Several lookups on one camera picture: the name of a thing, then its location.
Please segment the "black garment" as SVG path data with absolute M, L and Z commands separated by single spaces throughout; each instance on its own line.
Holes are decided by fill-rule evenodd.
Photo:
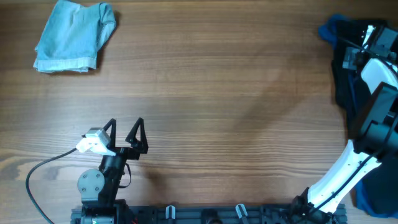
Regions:
M 387 27 L 389 23 L 384 19 L 349 19 L 336 23 L 338 42 L 336 48 L 333 49 L 331 69 L 335 83 L 335 100 L 338 106 L 345 110 L 347 129 L 351 129 L 358 110 L 371 94 L 364 82 L 360 80 L 361 70 L 348 70 L 342 67 L 343 57 L 347 47 L 354 47 L 365 52 L 369 59 L 379 58 L 378 55 L 363 47 L 368 25 Z

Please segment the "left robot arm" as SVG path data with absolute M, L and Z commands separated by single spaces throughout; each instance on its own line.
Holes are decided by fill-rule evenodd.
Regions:
M 137 223 L 137 218 L 125 200 L 117 200 L 121 179 L 127 169 L 131 175 L 128 160 L 139 160 L 141 154 L 146 154 L 149 145 L 146 138 L 144 120 L 138 118 L 125 141 L 128 147 L 116 146 L 116 120 L 111 119 L 102 128 L 91 128 L 82 135 L 82 140 L 76 145 L 79 152 L 94 152 L 102 156 L 97 169 L 82 173 L 78 179 L 77 188 L 81 194 L 81 210 L 73 210 L 71 223 Z

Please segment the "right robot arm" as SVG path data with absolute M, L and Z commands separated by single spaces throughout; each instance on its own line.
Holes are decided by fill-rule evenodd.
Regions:
M 352 122 L 348 142 L 329 171 L 292 202 L 292 223 L 333 222 L 352 189 L 366 213 L 397 217 L 397 67 L 361 54 L 334 49 L 336 100 Z

